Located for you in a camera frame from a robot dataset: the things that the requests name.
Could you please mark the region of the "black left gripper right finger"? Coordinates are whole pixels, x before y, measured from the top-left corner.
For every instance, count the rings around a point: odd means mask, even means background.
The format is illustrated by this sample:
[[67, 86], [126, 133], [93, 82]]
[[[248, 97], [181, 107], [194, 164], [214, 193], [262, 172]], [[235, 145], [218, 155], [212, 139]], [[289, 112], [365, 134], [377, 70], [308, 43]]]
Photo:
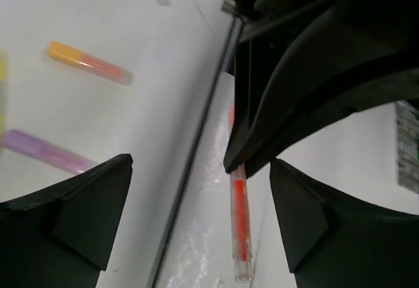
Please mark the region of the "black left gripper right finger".
[[298, 287], [417, 287], [418, 217], [370, 204], [287, 162], [270, 186]]

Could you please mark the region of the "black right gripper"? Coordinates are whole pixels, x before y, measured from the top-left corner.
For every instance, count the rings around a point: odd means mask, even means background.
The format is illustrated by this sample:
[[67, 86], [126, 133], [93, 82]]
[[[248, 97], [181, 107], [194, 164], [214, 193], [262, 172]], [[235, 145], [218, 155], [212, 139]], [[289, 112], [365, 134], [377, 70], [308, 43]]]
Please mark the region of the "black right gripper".
[[351, 114], [418, 98], [418, 26], [313, 22], [326, 10], [376, 22], [418, 0], [228, 0], [244, 23], [233, 64], [234, 126], [224, 167], [256, 174], [284, 150]]

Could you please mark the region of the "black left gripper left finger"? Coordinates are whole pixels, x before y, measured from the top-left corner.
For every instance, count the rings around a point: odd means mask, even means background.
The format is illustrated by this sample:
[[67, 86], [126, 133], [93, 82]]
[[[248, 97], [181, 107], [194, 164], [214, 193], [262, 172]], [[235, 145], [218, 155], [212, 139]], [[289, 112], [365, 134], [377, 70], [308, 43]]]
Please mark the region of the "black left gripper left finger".
[[120, 154], [1, 203], [1, 286], [95, 287], [111, 256], [132, 163]]

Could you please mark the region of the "thin orange pen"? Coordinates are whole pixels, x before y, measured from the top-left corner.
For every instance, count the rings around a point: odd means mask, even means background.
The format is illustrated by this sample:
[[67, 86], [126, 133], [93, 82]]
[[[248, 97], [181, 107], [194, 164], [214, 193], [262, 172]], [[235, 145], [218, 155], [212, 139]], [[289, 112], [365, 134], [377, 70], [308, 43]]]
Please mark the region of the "thin orange pen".
[[253, 279], [253, 255], [244, 165], [240, 165], [232, 171], [229, 174], [229, 179], [234, 278], [238, 283], [249, 283]]

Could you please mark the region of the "thin yellow pen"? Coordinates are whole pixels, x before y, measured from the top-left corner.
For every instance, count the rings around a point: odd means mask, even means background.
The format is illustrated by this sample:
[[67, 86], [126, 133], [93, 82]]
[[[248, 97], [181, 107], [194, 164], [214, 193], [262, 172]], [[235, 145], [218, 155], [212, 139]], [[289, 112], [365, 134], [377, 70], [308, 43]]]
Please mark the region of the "thin yellow pen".
[[0, 96], [1, 96], [1, 153], [3, 153], [3, 136], [6, 127], [7, 115], [7, 81], [8, 81], [8, 56], [2, 50], [0, 57]]

